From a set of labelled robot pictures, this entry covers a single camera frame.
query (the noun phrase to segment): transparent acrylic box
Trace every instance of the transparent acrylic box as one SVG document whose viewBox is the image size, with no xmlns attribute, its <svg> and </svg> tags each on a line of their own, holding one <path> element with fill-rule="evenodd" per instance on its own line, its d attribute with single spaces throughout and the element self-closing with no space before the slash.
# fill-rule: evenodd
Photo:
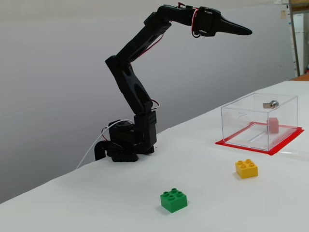
<svg viewBox="0 0 309 232">
<path fill-rule="evenodd" d="M 279 102 L 276 108 L 263 108 L 273 100 Z M 297 114 L 297 96 L 250 94 L 221 107 L 223 140 L 217 144 L 267 153 L 301 129 Z M 279 122 L 275 132 L 270 130 L 273 119 Z"/>
</svg>

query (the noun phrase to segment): white tabletop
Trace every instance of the white tabletop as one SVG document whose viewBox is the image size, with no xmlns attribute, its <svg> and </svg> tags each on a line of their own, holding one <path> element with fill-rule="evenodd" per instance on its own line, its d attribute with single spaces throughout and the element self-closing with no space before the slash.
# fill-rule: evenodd
<svg viewBox="0 0 309 232">
<path fill-rule="evenodd" d="M 258 92 L 299 96 L 305 132 L 280 153 L 215 145 L 222 138 L 217 108 L 160 133 L 155 153 L 138 162 L 105 158 L 1 204 L 0 231 L 307 231 L 309 82 Z M 258 166 L 258 177 L 237 176 L 235 162 L 245 159 Z M 160 204 L 172 188 L 188 198 L 188 207 L 173 214 Z"/>
</svg>

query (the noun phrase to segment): black robotic arm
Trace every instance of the black robotic arm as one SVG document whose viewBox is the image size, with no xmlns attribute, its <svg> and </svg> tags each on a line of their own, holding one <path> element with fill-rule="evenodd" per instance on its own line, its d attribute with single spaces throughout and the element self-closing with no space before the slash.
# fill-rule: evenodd
<svg viewBox="0 0 309 232">
<path fill-rule="evenodd" d="M 252 31 L 227 21 L 221 12 L 207 7 L 160 6 L 145 21 L 144 28 L 115 56 L 105 62 L 115 77 L 117 85 L 135 113 L 134 124 L 120 122 L 110 128 L 110 141 L 98 142 L 95 146 L 96 160 L 105 157 L 105 150 L 113 161 L 137 161 L 136 154 L 154 152 L 156 143 L 156 114 L 153 102 L 133 72 L 131 62 L 171 26 L 171 22 L 191 26 L 192 35 L 215 36 L 217 32 L 250 35 Z"/>
</svg>

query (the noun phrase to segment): red wire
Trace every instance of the red wire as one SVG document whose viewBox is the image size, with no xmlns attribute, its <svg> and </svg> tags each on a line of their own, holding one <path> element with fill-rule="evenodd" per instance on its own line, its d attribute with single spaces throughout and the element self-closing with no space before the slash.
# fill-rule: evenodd
<svg viewBox="0 0 309 232">
<path fill-rule="evenodd" d="M 193 32 L 193 28 L 194 28 L 194 24 L 195 24 L 195 18 L 196 18 L 196 16 L 197 16 L 198 8 L 193 8 L 193 9 L 195 9 L 195 11 L 194 11 L 193 17 L 192 17 L 191 33 L 192 33 L 192 35 L 193 35 L 194 38 L 198 38 L 198 37 L 200 37 L 201 35 L 196 36 L 196 35 L 194 34 L 194 32 Z"/>
<path fill-rule="evenodd" d="M 104 127 L 104 128 L 102 129 L 101 133 L 103 133 L 103 130 L 104 130 L 105 128 L 106 128 L 106 127 Z M 103 136 L 103 138 L 104 138 L 106 141 L 108 141 L 107 138 L 104 137 L 104 134 L 103 134 L 102 136 Z"/>
<path fill-rule="evenodd" d="M 151 99 L 153 102 L 155 102 L 157 105 L 160 105 L 156 100 Z"/>
<path fill-rule="evenodd" d="M 177 7 L 177 8 L 180 8 L 180 6 L 186 6 L 186 5 L 179 1 L 179 2 L 178 2 L 178 7 Z"/>
<path fill-rule="evenodd" d="M 162 40 L 162 38 L 163 38 L 163 35 L 164 35 L 164 34 L 162 34 L 161 38 L 160 38 L 157 42 L 155 42 L 153 45 L 151 45 L 150 47 L 148 47 L 142 54 L 140 54 L 140 56 L 143 55 L 145 52 L 149 51 L 149 50 L 150 50 L 153 46 L 155 46 L 158 42 L 160 42 L 160 41 Z"/>
</svg>

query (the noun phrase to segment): lock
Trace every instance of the lock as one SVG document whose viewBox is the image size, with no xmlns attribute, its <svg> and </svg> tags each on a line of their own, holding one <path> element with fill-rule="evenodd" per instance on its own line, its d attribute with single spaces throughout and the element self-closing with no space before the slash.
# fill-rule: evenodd
<svg viewBox="0 0 309 232">
<path fill-rule="evenodd" d="M 263 103 L 264 109 L 275 109 L 279 106 L 279 102 L 276 100 L 272 100 L 270 103 Z"/>
</svg>

